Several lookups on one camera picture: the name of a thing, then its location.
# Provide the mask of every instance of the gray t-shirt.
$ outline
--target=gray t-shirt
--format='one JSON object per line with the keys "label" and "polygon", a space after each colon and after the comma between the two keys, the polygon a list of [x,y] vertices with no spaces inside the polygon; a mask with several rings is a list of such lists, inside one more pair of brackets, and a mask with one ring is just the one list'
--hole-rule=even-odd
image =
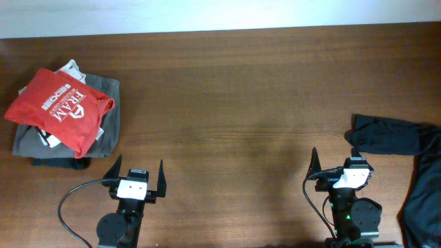
{"label": "gray t-shirt", "polygon": [[[99,140],[94,141],[85,157],[106,157],[116,147],[119,139],[120,128],[120,101],[119,82],[114,79],[104,78],[93,74],[87,74],[85,84],[107,94],[115,100],[115,108],[110,110],[101,121],[101,128],[104,134]],[[74,150],[63,143],[50,148],[41,142],[36,127],[19,125],[15,134],[12,155],[31,158],[73,158]]]}

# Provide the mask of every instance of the stack of clothes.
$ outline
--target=stack of clothes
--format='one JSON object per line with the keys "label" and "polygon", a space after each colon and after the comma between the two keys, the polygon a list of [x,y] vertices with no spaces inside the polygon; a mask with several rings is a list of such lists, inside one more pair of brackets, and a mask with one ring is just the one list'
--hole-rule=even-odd
{"label": "stack of clothes", "polygon": [[74,60],[56,72],[39,69],[5,118],[19,124],[13,155],[83,169],[118,143],[119,82],[81,73]]}

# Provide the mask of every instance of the printed logo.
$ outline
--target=printed logo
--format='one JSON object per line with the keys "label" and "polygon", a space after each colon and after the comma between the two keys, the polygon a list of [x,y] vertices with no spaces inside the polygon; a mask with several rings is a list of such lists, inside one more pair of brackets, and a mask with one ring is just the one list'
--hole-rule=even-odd
{"label": "printed logo", "polygon": [[77,104],[75,107],[76,107],[76,112],[75,113],[70,112],[69,115],[72,118],[83,118],[83,116],[84,116],[84,108],[81,107],[81,105],[79,105],[79,104]]}
{"label": "printed logo", "polygon": [[44,110],[48,110],[48,108],[64,93],[66,92],[68,89],[70,89],[70,85],[69,84],[65,84],[64,86],[61,86],[55,93],[53,96],[51,96],[50,98],[48,98],[46,100],[46,102],[44,102],[44,104],[41,106],[42,109]]}
{"label": "printed logo", "polygon": [[79,103],[86,97],[77,89],[71,89],[63,98],[55,104],[49,111],[49,114],[55,117],[59,122],[67,116],[72,118],[83,118],[84,108]]}

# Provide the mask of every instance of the black fabric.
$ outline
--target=black fabric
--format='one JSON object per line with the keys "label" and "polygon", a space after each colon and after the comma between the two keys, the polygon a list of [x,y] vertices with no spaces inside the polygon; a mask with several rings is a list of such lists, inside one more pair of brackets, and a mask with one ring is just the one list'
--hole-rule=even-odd
{"label": "black fabric", "polygon": [[408,247],[440,247],[441,128],[357,114],[345,138],[359,152],[418,155],[415,186],[401,220],[404,238]]}
{"label": "black fabric", "polygon": [[90,158],[37,158],[31,165],[47,165],[70,169],[85,169],[90,165]]}

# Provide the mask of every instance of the red t-shirt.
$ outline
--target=red t-shirt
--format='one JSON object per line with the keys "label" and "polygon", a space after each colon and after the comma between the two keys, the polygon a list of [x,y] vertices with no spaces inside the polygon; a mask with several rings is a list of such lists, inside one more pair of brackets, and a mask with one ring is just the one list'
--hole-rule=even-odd
{"label": "red t-shirt", "polygon": [[81,158],[92,146],[104,114],[113,107],[114,99],[70,75],[39,69],[5,118],[55,135],[75,151],[75,158]]}

